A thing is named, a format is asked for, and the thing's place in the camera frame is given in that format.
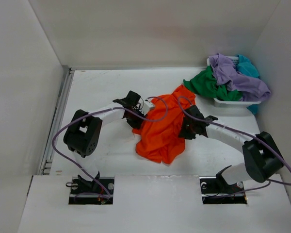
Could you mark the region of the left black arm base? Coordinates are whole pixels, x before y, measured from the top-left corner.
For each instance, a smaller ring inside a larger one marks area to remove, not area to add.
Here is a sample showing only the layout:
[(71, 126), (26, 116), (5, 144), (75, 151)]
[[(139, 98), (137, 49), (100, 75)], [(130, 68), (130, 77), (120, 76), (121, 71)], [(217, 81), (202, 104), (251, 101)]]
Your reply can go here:
[(108, 194), (99, 184), (86, 180), (80, 175), (73, 177), (65, 186), (69, 188), (69, 205), (112, 205), (115, 188), (114, 177), (97, 177), (107, 189)]

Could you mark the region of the teal t shirt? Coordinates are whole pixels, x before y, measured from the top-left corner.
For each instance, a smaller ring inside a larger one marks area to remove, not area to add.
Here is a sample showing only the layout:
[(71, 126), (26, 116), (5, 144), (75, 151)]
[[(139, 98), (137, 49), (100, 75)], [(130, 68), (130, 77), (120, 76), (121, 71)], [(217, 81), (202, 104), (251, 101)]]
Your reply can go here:
[(244, 101), (260, 101), (258, 87), (261, 81), (257, 68), (247, 57), (241, 54), (237, 54), (236, 56), (238, 57), (238, 63), (236, 65), (237, 73), (240, 74), (240, 81), (245, 81), (244, 84), (238, 83), (236, 89), (242, 92)]

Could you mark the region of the white laundry basket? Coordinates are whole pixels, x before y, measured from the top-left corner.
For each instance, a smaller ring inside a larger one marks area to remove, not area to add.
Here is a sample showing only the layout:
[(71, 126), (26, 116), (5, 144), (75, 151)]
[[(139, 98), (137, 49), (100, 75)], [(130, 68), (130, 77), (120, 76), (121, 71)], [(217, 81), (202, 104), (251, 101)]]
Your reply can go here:
[[(239, 63), (239, 58), (237, 56), (228, 56), (228, 58), (233, 62), (234, 65)], [(210, 65), (210, 60), (207, 58), (207, 65)], [(246, 108), (251, 105), (259, 105), (261, 101), (222, 101), (217, 98), (213, 98), (215, 107), (239, 107)]]

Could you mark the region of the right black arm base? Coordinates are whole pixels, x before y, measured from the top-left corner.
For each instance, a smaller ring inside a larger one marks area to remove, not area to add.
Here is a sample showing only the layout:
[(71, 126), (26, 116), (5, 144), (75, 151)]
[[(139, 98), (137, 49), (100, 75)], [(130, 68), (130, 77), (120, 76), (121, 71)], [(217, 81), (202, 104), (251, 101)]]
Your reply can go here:
[(199, 181), (203, 204), (247, 204), (243, 182), (225, 184), (215, 176)]

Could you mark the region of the lavender t shirt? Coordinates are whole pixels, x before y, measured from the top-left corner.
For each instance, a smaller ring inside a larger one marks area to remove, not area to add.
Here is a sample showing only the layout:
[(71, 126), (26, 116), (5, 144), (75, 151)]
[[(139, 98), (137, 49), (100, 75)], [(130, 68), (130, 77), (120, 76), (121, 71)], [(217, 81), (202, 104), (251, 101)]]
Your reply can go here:
[(225, 85), (228, 91), (239, 91), (241, 101), (265, 101), (271, 96), (265, 82), (240, 73), (230, 58), (222, 54), (213, 55), (209, 57), (209, 65), (217, 84)]

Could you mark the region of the green t shirt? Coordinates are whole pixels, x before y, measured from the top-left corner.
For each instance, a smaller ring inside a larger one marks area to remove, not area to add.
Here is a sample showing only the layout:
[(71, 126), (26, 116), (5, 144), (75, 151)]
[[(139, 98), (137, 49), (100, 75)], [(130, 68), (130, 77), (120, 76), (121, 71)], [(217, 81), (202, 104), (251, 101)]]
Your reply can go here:
[(238, 90), (229, 91), (225, 84), (218, 85), (211, 66), (199, 72), (189, 81), (183, 80), (184, 86), (191, 92), (206, 98), (222, 101), (242, 101), (243, 96)]

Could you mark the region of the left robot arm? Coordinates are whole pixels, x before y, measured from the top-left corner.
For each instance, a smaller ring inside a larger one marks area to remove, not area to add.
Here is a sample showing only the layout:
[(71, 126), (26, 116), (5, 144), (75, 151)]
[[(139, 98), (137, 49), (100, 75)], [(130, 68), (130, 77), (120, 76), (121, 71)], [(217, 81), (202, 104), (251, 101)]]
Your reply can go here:
[(92, 113), (82, 109), (74, 113), (71, 122), (65, 127), (63, 143), (75, 155), (74, 163), (88, 176), (82, 182), (87, 193), (97, 192), (99, 181), (87, 171), (81, 160), (91, 156), (97, 148), (102, 128), (124, 119), (132, 129), (139, 130), (150, 110), (154, 108), (151, 101), (129, 91), (126, 97), (114, 99), (112, 103)]

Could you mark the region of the orange t shirt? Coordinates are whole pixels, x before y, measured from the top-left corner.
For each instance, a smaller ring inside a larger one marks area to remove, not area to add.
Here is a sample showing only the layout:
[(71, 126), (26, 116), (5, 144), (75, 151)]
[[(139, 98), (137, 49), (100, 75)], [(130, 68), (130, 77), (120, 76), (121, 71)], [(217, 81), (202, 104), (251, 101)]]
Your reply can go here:
[(173, 93), (160, 96), (164, 101), (153, 99), (155, 109), (147, 114), (150, 120), (144, 121), (139, 130), (132, 130), (141, 139), (135, 146), (136, 153), (152, 162), (171, 164), (184, 152), (185, 139), (180, 138), (184, 113), (182, 109), (195, 104), (195, 94), (184, 85), (178, 86)]

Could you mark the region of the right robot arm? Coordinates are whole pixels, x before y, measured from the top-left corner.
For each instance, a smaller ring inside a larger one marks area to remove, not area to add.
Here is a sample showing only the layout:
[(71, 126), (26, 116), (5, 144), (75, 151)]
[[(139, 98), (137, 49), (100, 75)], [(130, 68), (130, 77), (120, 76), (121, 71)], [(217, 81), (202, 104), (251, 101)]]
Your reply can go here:
[(254, 180), (258, 183), (269, 181), (270, 177), (284, 167), (284, 159), (271, 135), (261, 132), (251, 135), (218, 123), (214, 116), (204, 117), (192, 105), (183, 110), (184, 118), (179, 133), (180, 138), (193, 140), (197, 135), (220, 141), (243, 155), (243, 162), (220, 170), (211, 182), (202, 186), (216, 188), (218, 193), (230, 194), (232, 187)]

